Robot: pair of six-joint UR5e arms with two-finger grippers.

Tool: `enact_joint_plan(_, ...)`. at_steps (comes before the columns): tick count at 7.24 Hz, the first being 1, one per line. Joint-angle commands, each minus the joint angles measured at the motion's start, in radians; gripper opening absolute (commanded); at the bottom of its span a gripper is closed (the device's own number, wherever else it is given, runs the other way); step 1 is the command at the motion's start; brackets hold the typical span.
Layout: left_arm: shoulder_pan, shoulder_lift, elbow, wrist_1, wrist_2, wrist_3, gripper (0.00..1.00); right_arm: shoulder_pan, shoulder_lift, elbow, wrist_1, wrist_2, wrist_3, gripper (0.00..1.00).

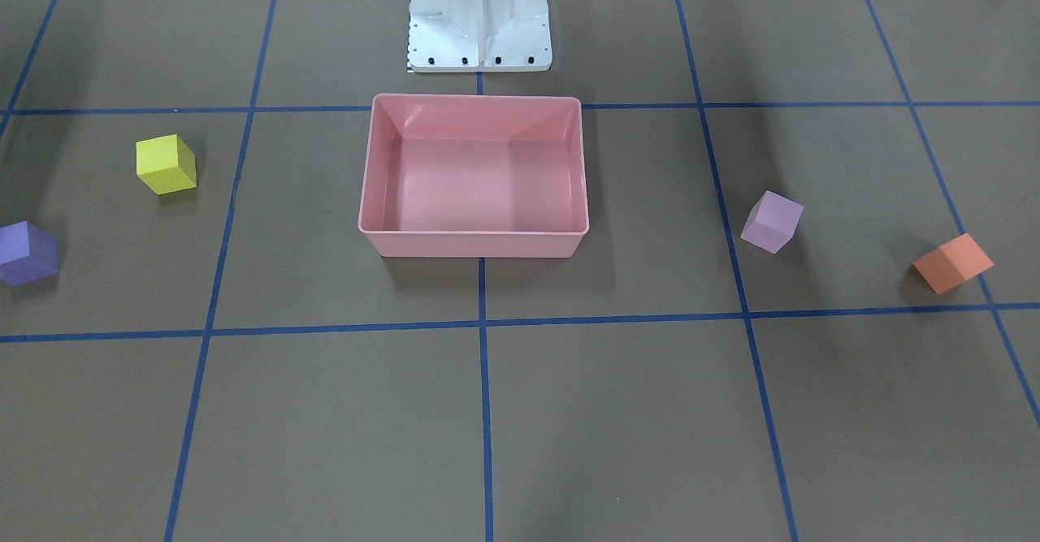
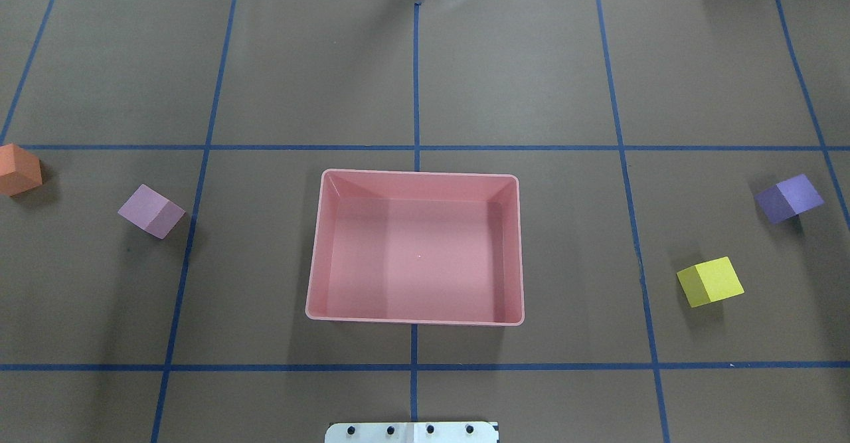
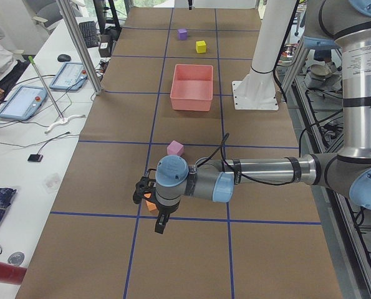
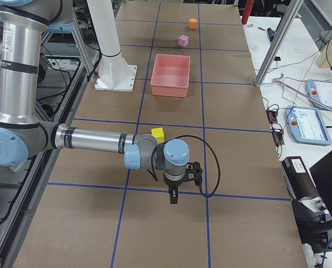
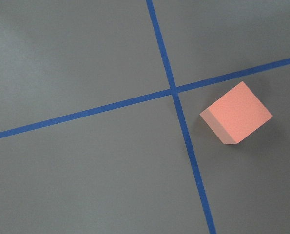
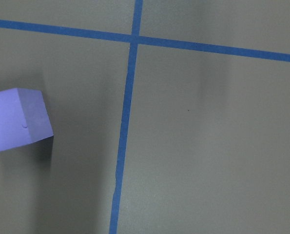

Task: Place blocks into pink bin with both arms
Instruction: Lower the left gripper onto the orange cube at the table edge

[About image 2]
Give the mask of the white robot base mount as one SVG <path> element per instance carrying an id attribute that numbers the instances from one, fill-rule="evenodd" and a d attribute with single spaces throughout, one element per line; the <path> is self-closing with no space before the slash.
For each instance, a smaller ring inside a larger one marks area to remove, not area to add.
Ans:
<path id="1" fill-rule="evenodd" d="M 340 422 L 325 442 L 500 442 L 496 422 Z"/>

